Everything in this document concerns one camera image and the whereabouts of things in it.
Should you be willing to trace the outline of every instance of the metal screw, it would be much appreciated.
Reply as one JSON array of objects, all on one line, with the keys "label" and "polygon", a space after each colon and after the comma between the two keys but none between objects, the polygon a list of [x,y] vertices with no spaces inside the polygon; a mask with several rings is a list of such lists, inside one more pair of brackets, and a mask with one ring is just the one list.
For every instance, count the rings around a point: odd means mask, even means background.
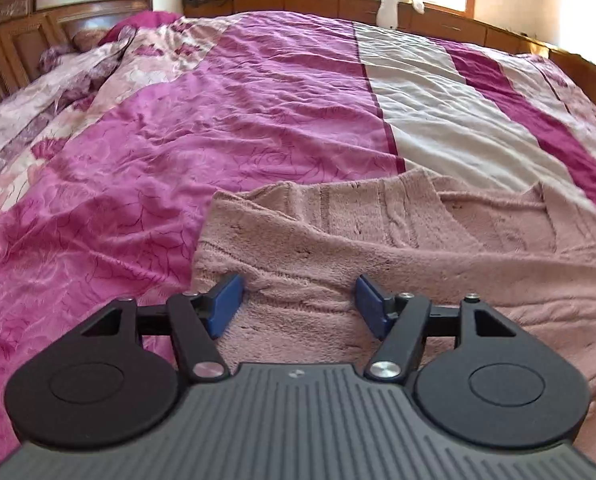
[{"label": "metal screw", "polygon": [[480,301],[480,296],[475,292],[470,292],[464,297],[464,301],[467,303],[478,303],[478,301]]},{"label": "metal screw", "polygon": [[203,379],[215,379],[223,375],[224,372],[224,366],[215,361],[203,361],[193,367],[193,373],[196,377]]},{"label": "metal screw", "polygon": [[402,373],[402,368],[391,361],[378,361],[371,365],[369,373],[380,379],[392,379]]}]

